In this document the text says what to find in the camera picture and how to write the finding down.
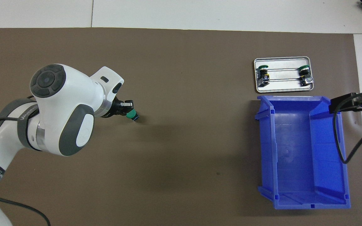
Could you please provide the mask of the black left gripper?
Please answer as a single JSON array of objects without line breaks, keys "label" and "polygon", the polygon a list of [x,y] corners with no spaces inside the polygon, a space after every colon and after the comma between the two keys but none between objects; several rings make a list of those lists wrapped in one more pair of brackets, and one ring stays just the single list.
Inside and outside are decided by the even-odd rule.
[{"label": "black left gripper", "polygon": [[101,118],[110,118],[112,116],[121,115],[126,116],[128,110],[134,109],[133,100],[121,101],[118,98],[115,98],[112,102],[112,106]]}]

